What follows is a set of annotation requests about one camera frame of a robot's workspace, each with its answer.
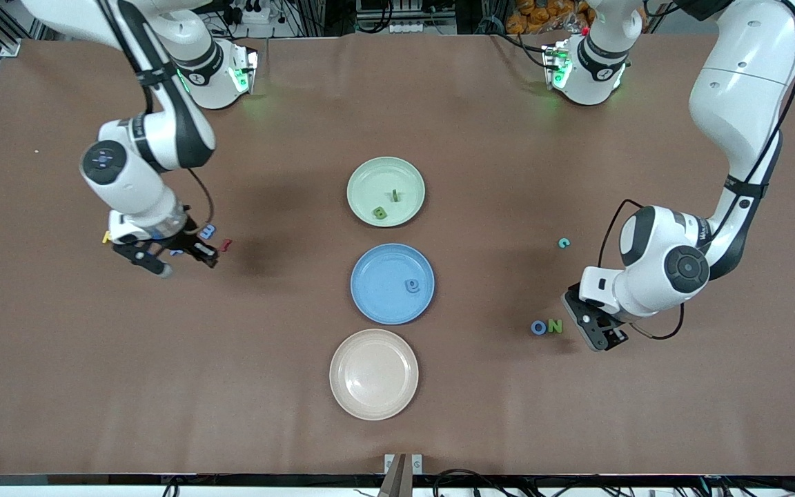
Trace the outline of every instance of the blue plate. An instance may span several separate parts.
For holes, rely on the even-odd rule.
[[[379,324],[413,321],[435,296],[435,271],[421,252],[401,243],[374,246],[351,271],[351,298]]]

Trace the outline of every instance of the velcro strap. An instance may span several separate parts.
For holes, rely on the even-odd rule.
[[[769,183],[765,185],[754,185],[752,183],[745,183],[742,180],[733,177],[731,174],[726,176],[726,182],[723,184],[733,194],[738,196],[749,196],[753,198],[764,198],[766,190],[769,189]]]
[[[139,81],[139,84],[143,87],[152,87],[168,81],[168,79],[173,78],[176,73],[176,67],[174,67],[173,63],[168,62],[160,69],[141,70],[141,72],[137,72],[137,81]]]

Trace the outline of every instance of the brown table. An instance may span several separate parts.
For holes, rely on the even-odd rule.
[[[687,110],[712,44],[641,37],[624,87],[584,108],[488,37],[272,41],[257,94],[207,113],[218,149],[199,174],[214,241],[234,243],[163,281],[101,244],[107,208],[78,171],[102,122],[141,110],[126,63],[26,41],[0,67],[0,473],[359,473],[400,451],[428,471],[795,473],[795,104],[745,259],[679,336],[593,353],[559,303],[622,198],[713,211],[726,160]],[[376,155],[425,176],[407,226],[348,208]],[[166,180],[203,217],[189,175]],[[438,293],[386,327],[417,353],[415,399],[365,422],[327,371],[377,327],[348,277],[385,242],[422,251]],[[530,334],[547,318],[567,331]]]

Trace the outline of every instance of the plate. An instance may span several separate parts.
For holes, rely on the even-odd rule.
[[[374,246],[351,271],[351,298],[379,324],[413,321],[435,296],[435,271],[422,252],[401,243]]]
[[[358,331],[342,342],[331,361],[331,390],[337,403],[366,421],[401,412],[418,384],[416,354],[391,331]]]
[[[376,157],[354,170],[348,180],[347,195],[351,211],[365,223],[398,226],[411,220],[422,208],[425,182],[419,170],[406,160]]]

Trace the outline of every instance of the white plate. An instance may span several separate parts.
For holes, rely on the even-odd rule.
[[[365,223],[379,227],[399,226],[422,208],[425,180],[406,160],[376,157],[360,164],[351,174],[346,194],[351,211]],[[381,220],[373,214],[379,207],[387,214]]]
[[[358,331],[342,342],[331,361],[333,396],[346,412],[367,421],[401,412],[418,384],[416,354],[391,331]]]

